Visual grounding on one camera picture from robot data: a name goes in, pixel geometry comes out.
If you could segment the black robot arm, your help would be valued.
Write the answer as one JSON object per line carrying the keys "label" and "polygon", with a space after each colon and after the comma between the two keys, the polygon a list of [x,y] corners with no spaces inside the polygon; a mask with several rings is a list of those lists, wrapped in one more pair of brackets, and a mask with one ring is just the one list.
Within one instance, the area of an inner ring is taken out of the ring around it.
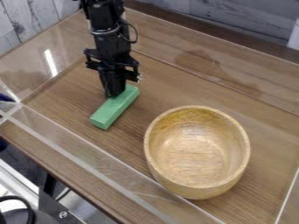
{"label": "black robot arm", "polygon": [[123,0],[79,0],[95,49],[85,49],[87,68],[97,71],[105,97],[117,97],[127,81],[139,81],[139,62],[131,57],[129,29],[136,29],[123,18]]}

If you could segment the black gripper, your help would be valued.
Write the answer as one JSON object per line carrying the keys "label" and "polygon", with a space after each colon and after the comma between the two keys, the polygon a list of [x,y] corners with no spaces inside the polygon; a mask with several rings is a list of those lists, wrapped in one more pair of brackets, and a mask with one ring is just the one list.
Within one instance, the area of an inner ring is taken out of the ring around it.
{"label": "black gripper", "polygon": [[89,32],[96,47],[84,50],[87,68],[99,72],[105,97],[117,97],[125,91],[127,81],[139,82],[139,62],[131,56],[131,45],[137,39],[129,38],[127,28],[105,30],[91,28]]}

